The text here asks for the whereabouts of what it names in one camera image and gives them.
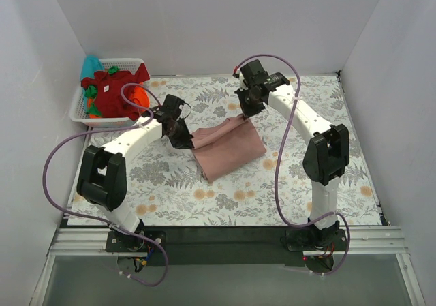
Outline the pink printed t-shirt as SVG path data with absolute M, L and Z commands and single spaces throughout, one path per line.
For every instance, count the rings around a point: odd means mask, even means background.
M 253 123 L 241 114 L 218 126 L 197 129 L 192 136 L 193 156 L 209 183 L 266 153 Z

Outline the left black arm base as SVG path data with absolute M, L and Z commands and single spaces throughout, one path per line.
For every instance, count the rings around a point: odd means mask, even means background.
M 108 233 L 104 251 L 116 254 L 120 268 L 134 274 L 146 267 L 165 266 L 164 256 L 154 244 L 116 231 Z

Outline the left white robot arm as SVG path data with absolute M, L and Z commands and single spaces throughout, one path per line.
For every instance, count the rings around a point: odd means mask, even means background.
M 125 201 L 127 166 L 151 143 L 166 136 L 175 149 L 192 149 L 193 143 L 181 116 L 186 104 L 181 98 L 167 95 L 161 106 L 145 112 L 118 138 L 102 147 L 88 146 L 83 154 L 76 191 L 94 204 L 122 232 L 121 242 L 130 251 L 144 246 L 143 224 Z

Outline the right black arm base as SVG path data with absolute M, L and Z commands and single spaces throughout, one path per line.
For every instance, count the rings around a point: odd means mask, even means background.
M 301 255 L 302 266 L 310 274 L 326 276 L 334 273 L 343 264 L 334 264 L 334 253 L 349 250 L 349 232 L 340 229 L 339 222 L 332 226 L 318 229 L 314 224 L 304 228 L 288 228 L 280 238 L 281 244 L 290 252 Z

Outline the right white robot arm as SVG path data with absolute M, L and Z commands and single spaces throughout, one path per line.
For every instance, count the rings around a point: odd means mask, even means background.
M 235 93 L 244 118 L 270 106 L 287 120 L 285 130 L 294 128 L 304 140 L 307 149 L 302 167 L 311 180 L 312 208 L 307 223 L 287 225 L 302 231 L 313 248 L 327 248 L 339 231 L 337 190 L 349 165 L 349 130 L 325 120 L 300 98 L 299 88 L 292 88 L 280 72 L 269 74 L 257 56 L 242 61 L 232 75 L 240 81 Z

